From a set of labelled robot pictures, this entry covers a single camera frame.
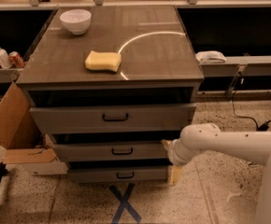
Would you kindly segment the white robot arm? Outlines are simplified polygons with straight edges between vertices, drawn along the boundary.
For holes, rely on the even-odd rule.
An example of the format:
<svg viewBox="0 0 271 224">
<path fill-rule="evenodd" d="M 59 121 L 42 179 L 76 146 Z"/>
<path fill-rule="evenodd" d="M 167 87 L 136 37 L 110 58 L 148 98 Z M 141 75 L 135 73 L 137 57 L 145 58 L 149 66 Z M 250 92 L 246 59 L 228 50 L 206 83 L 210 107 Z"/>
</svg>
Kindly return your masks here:
<svg viewBox="0 0 271 224">
<path fill-rule="evenodd" d="M 184 127 L 179 138 L 163 144 L 175 166 L 184 166 L 210 150 L 263 165 L 255 224 L 271 224 L 271 132 L 223 132 L 213 123 L 194 124 Z"/>
</svg>

